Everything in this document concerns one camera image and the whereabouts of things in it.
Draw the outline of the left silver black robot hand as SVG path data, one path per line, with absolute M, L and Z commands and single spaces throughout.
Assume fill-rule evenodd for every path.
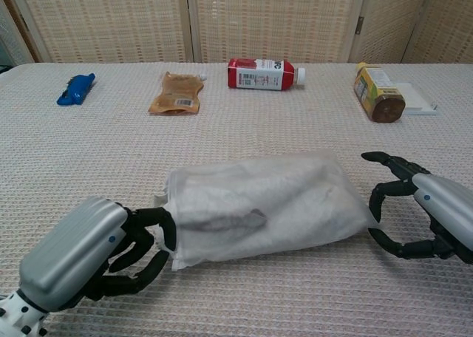
M 164 245 L 134 276 L 120 271 L 143 258 L 154 244 L 147 228 L 163 230 Z M 177 228 L 162 207 L 135 211 L 118 202 L 90 197 L 72 209 L 24 256 L 18 295 L 44 312 L 76 306 L 84 297 L 139 293 L 150 285 L 177 245 Z

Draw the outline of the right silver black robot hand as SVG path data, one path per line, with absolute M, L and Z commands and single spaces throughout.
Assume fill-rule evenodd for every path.
M 365 152 L 361 157 L 380 163 L 398 178 L 379 183 L 372 190 L 369 209 L 376 222 L 386 197 L 414 197 L 427 213 L 434 239 L 400 243 L 380 228 L 369 233 L 386 252 L 401 259 L 448 259 L 458 257 L 472 263 L 472 190 L 453 180 L 432 174 L 417 163 L 385 152 Z

